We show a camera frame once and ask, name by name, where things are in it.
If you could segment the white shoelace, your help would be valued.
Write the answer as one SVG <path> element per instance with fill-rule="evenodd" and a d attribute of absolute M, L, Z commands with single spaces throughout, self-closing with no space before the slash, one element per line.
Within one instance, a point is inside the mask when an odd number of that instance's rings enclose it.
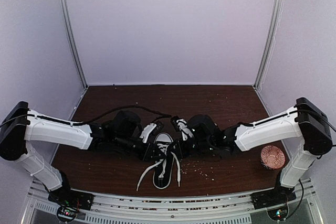
<path fill-rule="evenodd" d="M 136 191 L 139 190 L 140 185 L 151 170 L 153 172 L 152 182 L 155 188 L 164 190 L 169 187 L 172 178 L 172 169 L 174 163 L 176 163 L 177 172 L 176 172 L 176 181 L 177 185 L 181 186 L 181 165 L 177 155 L 170 149 L 170 144 L 159 142 L 157 144 L 159 150 L 159 160 L 154 164 L 148 166 L 143 173 L 140 175 L 140 178 L 137 183 Z"/>

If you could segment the black white canvas sneaker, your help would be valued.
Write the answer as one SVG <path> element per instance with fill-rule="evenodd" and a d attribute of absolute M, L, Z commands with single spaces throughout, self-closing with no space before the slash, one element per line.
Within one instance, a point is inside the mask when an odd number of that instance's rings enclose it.
<path fill-rule="evenodd" d="M 160 150 L 164 153 L 164 158 L 159 159 L 159 164 L 154 170 L 153 184 L 157 189 L 166 189 L 171 182 L 174 156 L 172 153 L 173 139 L 167 133 L 160 133 L 154 140 Z"/>

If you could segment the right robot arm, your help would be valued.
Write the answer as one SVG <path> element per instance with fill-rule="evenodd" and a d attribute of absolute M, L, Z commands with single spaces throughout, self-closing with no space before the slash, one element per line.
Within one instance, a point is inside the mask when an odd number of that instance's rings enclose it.
<path fill-rule="evenodd" d="M 279 114 L 251 123 L 238 122 L 224 130 L 204 114 L 189 120 L 175 116 L 171 123 L 182 133 L 186 149 L 209 148 L 223 155 L 247 152 L 277 141 L 297 141 L 296 151 L 279 173 L 278 185 L 269 192 L 274 204 L 287 198 L 289 189 L 295 187 L 315 160 L 333 148 L 330 132 L 333 127 L 327 115 L 305 97 L 298 98 L 294 106 Z"/>

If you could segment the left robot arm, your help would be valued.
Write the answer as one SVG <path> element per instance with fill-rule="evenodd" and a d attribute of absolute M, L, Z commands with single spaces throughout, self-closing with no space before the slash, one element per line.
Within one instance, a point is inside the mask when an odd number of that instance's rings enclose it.
<path fill-rule="evenodd" d="M 36 142 L 97 152 L 125 149 L 145 156 L 150 136 L 162 127 L 161 122 L 142 127 L 140 117 L 128 106 L 117 109 L 115 118 L 104 123 L 74 122 L 38 113 L 20 101 L 1 123 L 1 158 L 19 163 L 64 205 L 71 205 L 76 197 L 65 173 L 44 160 Z"/>

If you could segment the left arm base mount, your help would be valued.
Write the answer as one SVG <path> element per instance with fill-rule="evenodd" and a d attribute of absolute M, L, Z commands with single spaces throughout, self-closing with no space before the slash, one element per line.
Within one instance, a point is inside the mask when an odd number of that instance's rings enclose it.
<path fill-rule="evenodd" d="M 90 193 L 70 190 L 68 192 L 56 192 L 48 190 L 48 200 L 58 204 L 56 217 L 63 223 L 74 221 L 82 214 L 83 210 L 90 210 L 94 195 Z"/>

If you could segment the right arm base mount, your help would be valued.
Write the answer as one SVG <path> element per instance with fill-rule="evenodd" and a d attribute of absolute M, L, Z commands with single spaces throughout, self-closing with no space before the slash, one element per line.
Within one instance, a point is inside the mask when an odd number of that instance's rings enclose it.
<path fill-rule="evenodd" d="M 273 221 L 284 221 L 289 216 L 288 202 L 295 199 L 293 188 L 286 187 L 275 187 L 251 194 L 254 209 L 266 208 L 268 217 Z"/>

